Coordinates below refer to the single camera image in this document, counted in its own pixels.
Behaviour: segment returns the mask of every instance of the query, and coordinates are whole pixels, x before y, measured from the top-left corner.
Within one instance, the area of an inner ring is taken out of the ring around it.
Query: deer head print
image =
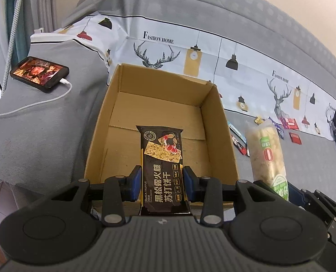
[[[135,54],[140,57],[141,59],[143,59],[142,63],[145,67],[149,67],[149,68],[155,68],[156,70],[161,68],[163,66],[163,63],[166,63],[166,62],[171,62],[173,61],[174,59],[176,59],[178,57],[178,55],[181,53],[180,51],[178,52],[178,54],[176,56],[174,56],[174,52],[172,50],[172,48],[169,46],[170,48],[170,56],[167,57],[166,59],[166,55],[164,54],[163,52],[163,57],[161,59],[158,59],[156,63],[152,64],[149,62],[149,58],[146,56],[146,52],[147,52],[147,49],[145,49],[145,51],[143,52],[143,54],[141,54],[141,46],[145,43],[146,41],[144,41],[143,43],[141,43],[138,48],[135,48],[135,43],[134,43],[134,51],[135,51]]]
[[[281,117],[283,117],[283,118],[289,118],[289,115],[286,114],[285,112],[283,112],[283,111],[281,110],[281,108],[280,108],[280,104],[283,103],[283,101],[284,101],[285,98],[288,98],[288,97],[289,97],[289,95],[290,95],[290,93],[291,93],[291,90],[290,90],[290,92],[289,92],[288,85],[286,85],[286,92],[284,91],[284,94],[281,95],[281,96],[278,98],[278,94],[277,94],[277,92],[275,91],[275,86],[274,86],[274,88],[271,86],[271,83],[272,83],[273,80],[274,80],[274,79],[272,79],[272,80],[269,82],[269,81],[266,79],[266,82],[267,82],[267,85],[268,85],[270,91],[273,92],[273,94],[274,94],[274,99],[275,99],[275,108],[274,108],[274,112],[275,112],[275,114],[276,114],[276,117],[277,117],[278,119],[280,119]]]
[[[329,112],[329,107],[327,107],[327,109],[325,110],[325,117],[327,118],[327,123],[329,125],[329,131],[331,133],[331,136],[332,136],[332,138],[334,138],[334,132],[336,130],[336,127],[333,124],[334,115],[329,114],[329,116],[328,116],[328,112]]]

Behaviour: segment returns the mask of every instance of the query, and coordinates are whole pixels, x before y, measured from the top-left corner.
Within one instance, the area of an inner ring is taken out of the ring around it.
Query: teal curtain
[[[15,3],[16,3],[16,0],[6,0],[6,3],[5,3],[8,37],[10,37],[11,35]],[[22,5],[20,12],[19,12],[19,19],[18,19],[18,25],[17,25],[17,30],[16,30],[16,39],[15,39],[15,44],[13,48],[11,65],[15,66],[19,61],[27,57],[27,55],[28,55],[28,49],[27,49],[27,43],[26,43],[26,32],[25,32],[25,26],[24,26],[24,15],[23,15],[23,5]]]

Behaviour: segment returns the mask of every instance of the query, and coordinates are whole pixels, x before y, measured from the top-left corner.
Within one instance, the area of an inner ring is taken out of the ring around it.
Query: open cardboard box
[[[111,176],[128,176],[141,164],[137,125],[183,129],[184,166],[190,166],[198,177],[216,177],[223,184],[235,184],[238,179],[217,87],[197,78],[129,64],[119,65],[111,80],[90,145],[85,178],[92,184],[103,183]]]

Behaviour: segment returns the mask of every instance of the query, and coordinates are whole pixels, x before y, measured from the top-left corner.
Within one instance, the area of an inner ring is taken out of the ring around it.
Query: food package
[[[189,214],[184,190],[181,129],[136,126],[140,132],[141,215]]]
[[[254,180],[262,180],[283,199],[289,200],[283,152],[276,128],[270,120],[246,130]]]

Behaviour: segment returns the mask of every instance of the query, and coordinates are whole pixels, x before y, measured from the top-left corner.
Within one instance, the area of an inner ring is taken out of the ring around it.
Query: black cracker package
[[[141,215],[190,214],[182,168],[182,129],[136,126],[140,132]]]

